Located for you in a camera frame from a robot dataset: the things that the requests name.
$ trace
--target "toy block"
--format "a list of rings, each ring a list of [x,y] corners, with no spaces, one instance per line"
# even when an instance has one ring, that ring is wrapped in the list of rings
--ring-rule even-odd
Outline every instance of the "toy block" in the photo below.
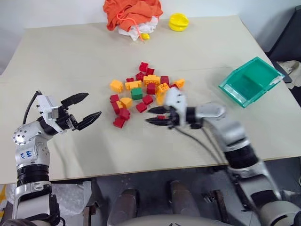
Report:
[[[118,127],[118,128],[121,128],[121,129],[122,129],[124,123],[125,123],[125,120],[118,117],[118,118],[116,118],[115,121],[113,122],[113,125],[116,126],[116,127]]]
[[[111,95],[111,96],[110,96],[110,102],[111,102],[111,103],[116,102],[116,101],[118,101],[118,100],[119,100],[119,97],[118,97],[117,94]]]
[[[143,81],[143,77],[144,77],[144,74],[143,74],[142,72],[139,72],[139,73],[136,75],[136,80]]]
[[[163,93],[166,93],[166,91],[169,90],[169,86],[166,83],[160,84],[156,89],[156,96],[160,96]]]
[[[142,86],[142,82],[140,80],[126,82],[126,90],[132,90]]]
[[[153,69],[153,68],[148,68],[146,71],[146,75],[154,74],[154,73],[155,73],[155,69]]]
[[[160,78],[160,84],[166,83],[167,85],[169,85],[169,78],[168,76],[161,76]]]
[[[154,100],[151,98],[150,95],[146,95],[145,97],[142,98],[143,103],[145,103],[145,105],[149,105],[150,103],[152,103]]]
[[[143,77],[144,86],[147,86],[150,82],[153,82],[156,84],[156,86],[160,85],[160,77],[149,74],[148,76]]]
[[[127,109],[122,108],[120,110],[120,113],[119,113],[119,117],[120,118],[122,118],[124,120],[129,120],[130,119],[130,115],[131,115],[131,113]]]
[[[147,107],[143,102],[141,102],[141,103],[136,105],[136,108],[140,113],[142,113],[146,110]]]
[[[123,108],[129,109],[132,106],[133,100],[128,97],[123,97],[120,99]]]
[[[142,89],[141,88],[135,88],[131,90],[131,96],[133,100],[139,100],[142,99]]]
[[[176,84],[172,84],[172,85],[170,85],[169,87],[170,87],[170,88],[176,87],[177,89],[179,89],[179,87],[178,87]]]
[[[149,68],[149,64],[141,62],[140,66],[139,66],[139,70],[141,72],[146,72],[148,68]]]
[[[158,106],[162,106],[164,104],[165,94],[166,93],[162,93],[161,95],[156,96],[156,101]]]
[[[134,78],[128,78],[127,82],[135,81]]]
[[[157,115],[157,118],[158,119],[165,119],[165,116],[164,115]]]
[[[112,107],[113,107],[113,109],[114,109],[115,114],[119,114],[120,108],[118,107],[117,102],[113,102],[113,103],[111,103],[111,104],[112,104]]]
[[[184,84],[185,84],[185,79],[180,79],[178,81],[175,81],[174,83],[177,85],[177,87],[179,89],[181,89],[184,86]]]
[[[153,82],[150,82],[147,85],[146,93],[147,94],[152,94],[152,95],[156,94],[156,84],[153,83]]]
[[[114,92],[121,93],[123,91],[123,84],[122,84],[122,82],[120,82],[118,80],[113,80],[110,83],[110,88]]]
[[[119,109],[123,108],[122,102],[120,100],[116,101]]]

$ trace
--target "teal storage tray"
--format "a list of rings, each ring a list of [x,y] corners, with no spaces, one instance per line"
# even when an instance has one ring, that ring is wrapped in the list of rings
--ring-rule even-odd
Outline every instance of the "teal storage tray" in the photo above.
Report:
[[[255,57],[234,70],[219,87],[243,108],[277,85],[284,75]]]

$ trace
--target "orange towel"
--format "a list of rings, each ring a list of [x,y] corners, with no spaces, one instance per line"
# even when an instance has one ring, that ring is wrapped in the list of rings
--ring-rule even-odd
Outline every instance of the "orange towel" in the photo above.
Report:
[[[132,18],[137,24],[151,21],[152,16],[162,15],[159,0],[106,0],[103,10],[108,15],[107,28],[113,31],[117,25],[125,31],[129,31],[134,25],[133,21],[120,21],[116,18],[118,13],[122,13],[120,18]]]

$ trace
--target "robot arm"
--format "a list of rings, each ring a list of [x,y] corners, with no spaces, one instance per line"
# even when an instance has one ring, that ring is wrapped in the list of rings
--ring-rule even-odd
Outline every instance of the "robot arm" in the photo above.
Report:
[[[13,219],[27,219],[36,225],[55,226],[60,222],[60,211],[56,196],[52,194],[48,176],[50,152],[47,142],[57,133],[67,129],[82,130],[92,124],[101,114],[96,112],[77,122],[68,107],[82,101],[88,93],[79,93],[58,106],[51,96],[36,92],[30,105],[37,97],[41,117],[20,126],[13,135],[16,145],[17,188],[13,208]]]
[[[275,182],[264,162],[256,156],[244,128],[227,115],[223,106],[208,103],[187,107],[185,96],[177,88],[171,88],[166,94],[164,107],[156,107],[149,112],[170,114],[164,120],[147,119],[152,124],[167,125],[170,129],[185,124],[192,129],[208,129],[229,162],[228,172],[241,200],[264,225],[293,225],[301,209],[281,200]]]

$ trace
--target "beige tabletop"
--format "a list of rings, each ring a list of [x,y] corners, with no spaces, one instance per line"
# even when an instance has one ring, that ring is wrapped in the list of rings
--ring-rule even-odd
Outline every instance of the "beige tabletop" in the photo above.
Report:
[[[141,61],[150,63],[158,76],[184,78],[189,105],[225,105],[245,126],[261,158],[299,156],[301,112],[283,82],[246,109],[218,88],[232,70],[254,57],[270,63],[238,16],[192,18],[184,32],[171,31],[167,22],[161,20],[145,43],[109,32],[106,24],[28,29],[0,77],[0,184],[16,181],[12,134],[38,89],[57,101],[90,93],[70,107],[78,121],[103,112],[88,128],[49,141],[51,180],[215,164],[195,141],[146,123],[152,115],[134,107],[123,129],[112,125],[116,115],[109,102],[109,83],[134,77]],[[27,122],[38,116],[33,107]],[[209,145],[201,131],[189,132]]]

